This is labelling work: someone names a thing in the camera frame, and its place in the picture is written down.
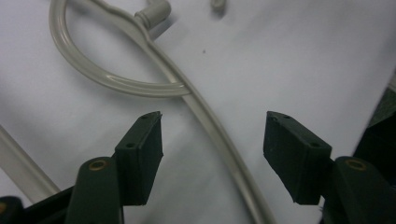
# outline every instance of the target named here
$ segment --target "tubing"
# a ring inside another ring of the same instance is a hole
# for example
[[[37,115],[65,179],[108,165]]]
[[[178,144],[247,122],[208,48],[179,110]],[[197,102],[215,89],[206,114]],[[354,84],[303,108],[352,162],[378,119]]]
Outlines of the tubing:
[[[32,203],[60,190],[0,125],[0,166]]]
[[[95,9],[101,11],[104,16],[113,22],[114,25],[131,37],[132,40],[145,53],[147,53],[150,59],[160,67],[160,69],[171,82],[171,84],[161,84],[162,87],[166,86],[169,88],[167,89],[168,91],[157,91],[155,94],[152,92],[148,93],[149,91],[153,91],[152,86],[148,85],[148,83],[139,86],[141,89],[135,85],[124,85],[124,89],[114,88],[114,85],[117,84],[114,78],[104,78],[103,73],[105,70],[86,59],[73,44],[73,41],[67,32],[65,22],[66,2],[67,0],[52,0],[49,11],[49,27],[51,29],[52,37],[57,48],[66,58],[66,60],[69,61],[84,76],[116,91],[122,91],[125,93],[146,97],[181,96],[183,100],[189,105],[194,115],[198,118],[198,120],[200,120],[212,141],[218,148],[219,153],[226,163],[228,170],[233,177],[234,183],[240,190],[255,223],[276,223],[267,203],[263,199],[261,192],[255,184],[238,151],[233,145],[230,137],[224,131],[218,119],[210,110],[209,106],[201,97],[199,92],[192,86],[192,84],[176,67],[176,65],[152,42],[149,37],[149,33],[144,26],[144,22],[142,22],[139,18],[134,18],[119,8],[108,5],[102,0],[87,1],[87,3],[90,4],[90,7],[94,7]],[[91,71],[92,68],[98,72],[94,73]],[[127,81],[129,83],[135,83],[135,81],[130,79],[122,77],[117,78],[121,78],[123,82]],[[161,95],[161,93],[167,92],[172,92],[173,94]]]

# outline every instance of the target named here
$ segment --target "clear plastic tube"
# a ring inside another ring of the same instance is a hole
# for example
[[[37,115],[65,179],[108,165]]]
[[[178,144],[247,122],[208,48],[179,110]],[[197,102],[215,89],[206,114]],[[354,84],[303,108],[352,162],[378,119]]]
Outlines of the clear plastic tube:
[[[95,9],[101,11],[104,16],[113,22],[114,25],[131,37],[132,40],[150,57],[150,59],[160,67],[171,82],[170,85],[174,84],[174,86],[161,84],[162,87],[166,86],[169,88],[169,91],[157,91],[155,94],[152,92],[148,93],[149,91],[153,91],[153,86],[150,86],[147,83],[145,85],[140,85],[139,87],[136,87],[136,85],[123,85],[123,89],[114,88],[114,85],[116,84],[114,78],[108,78],[103,75],[106,74],[107,71],[93,64],[88,59],[81,60],[85,57],[77,50],[77,47],[73,44],[67,32],[65,22],[66,2],[67,0],[52,0],[49,13],[49,27],[51,29],[52,37],[59,51],[66,60],[86,77],[116,91],[148,97],[181,96],[189,105],[194,115],[205,127],[205,130],[218,148],[219,153],[226,163],[236,186],[239,188],[255,223],[276,223],[267,203],[255,184],[253,177],[248,171],[248,168],[244,164],[228,134],[224,131],[218,119],[210,110],[199,92],[192,86],[177,66],[152,42],[144,24],[127,12],[119,8],[112,7],[102,0],[87,1],[90,7],[95,7]],[[92,68],[99,72],[92,73],[92,71],[90,71]],[[117,79],[136,83],[136,81],[122,77],[117,77]],[[161,95],[161,93],[170,91],[172,91],[173,94]]]
[[[60,191],[1,125],[0,154],[1,168],[32,203]]]

